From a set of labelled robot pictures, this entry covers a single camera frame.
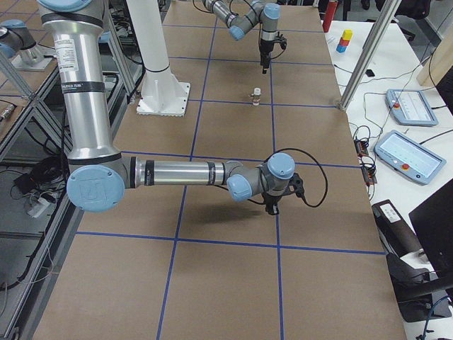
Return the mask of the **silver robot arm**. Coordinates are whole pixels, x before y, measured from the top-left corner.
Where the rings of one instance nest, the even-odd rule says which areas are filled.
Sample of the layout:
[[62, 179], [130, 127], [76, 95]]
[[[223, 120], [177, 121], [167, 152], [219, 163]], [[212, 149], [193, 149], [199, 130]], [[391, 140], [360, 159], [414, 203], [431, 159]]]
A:
[[[78, 208], [104, 212], [115, 207], [128, 188], [154, 185], [224, 186], [236, 202], [261, 194], [265, 211], [279, 213], [282, 196], [292, 194], [295, 163], [277, 152], [250, 169], [237, 161], [154, 161], [124, 157], [113, 144], [98, 41], [108, 16], [107, 1], [37, 1], [42, 26], [52, 34], [72, 140], [67, 195]], [[273, 45], [285, 46], [277, 31], [280, 6], [252, 1], [243, 16], [224, 1], [202, 1], [223, 21], [235, 40], [261, 24], [260, 64], [270, 66]], [[179, 82], [168, 60], [157, 1], [127, 1], [144, 68], [138, 113], [183, 116], [190, 84]]]
[[258, 48], [263, 74], [267, 74], [270, 68], [274, 46], [278, 44], [283, 52], [286, 50], [287, 40], [277, 29], [281, 13], [279, 4], [246, 1], [249, 10], [242, 16], [234, 13], [224, 1], [202, 1], [202, 4], [227, 26], [230, 36], [236, 41], [244, 38], [257, 25], [260, 26]]

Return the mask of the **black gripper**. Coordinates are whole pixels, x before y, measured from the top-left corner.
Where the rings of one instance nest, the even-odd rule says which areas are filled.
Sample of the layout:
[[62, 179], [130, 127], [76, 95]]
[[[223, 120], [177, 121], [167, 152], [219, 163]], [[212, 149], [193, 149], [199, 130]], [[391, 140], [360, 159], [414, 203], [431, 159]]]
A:
[[270, 67], [271, 53], [273, 51], [273, 41], [260, 39], [258, 44], [260, 52], [260, 65], [262, 74], [267, 74]]
[[278, 203], [281, 200], [282, 195], [270, 195], [269, 193], [263, 194], [263, 202], [265, 205], [265, 211], [269, 215], [279, 215], [280, 211]]

